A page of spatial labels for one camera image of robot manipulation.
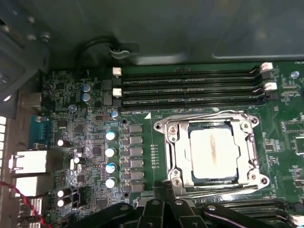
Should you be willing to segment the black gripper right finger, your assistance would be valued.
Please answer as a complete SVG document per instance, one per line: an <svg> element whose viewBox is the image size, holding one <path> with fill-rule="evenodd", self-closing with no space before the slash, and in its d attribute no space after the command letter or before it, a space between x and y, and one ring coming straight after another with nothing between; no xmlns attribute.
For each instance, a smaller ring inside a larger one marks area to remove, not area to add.
<svg viewBox="0 0 304 228"><path fill-rule="evenodd" d="M210 201L181 199L172 183L166 188L167 223L173 228L292 228L290 203L279 199Z"/></svg>

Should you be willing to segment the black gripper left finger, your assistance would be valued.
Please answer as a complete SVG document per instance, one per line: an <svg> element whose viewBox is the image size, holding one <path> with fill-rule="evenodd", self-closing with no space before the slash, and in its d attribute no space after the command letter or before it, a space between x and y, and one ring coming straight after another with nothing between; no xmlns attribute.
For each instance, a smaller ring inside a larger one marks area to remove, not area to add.
<svg viewBox="0 0 304 228"><path fill-rule="evenodd" d="M168 181L154 183L154 198L136 208L121 202L85 217L70 228L162 228Z"/></svg>

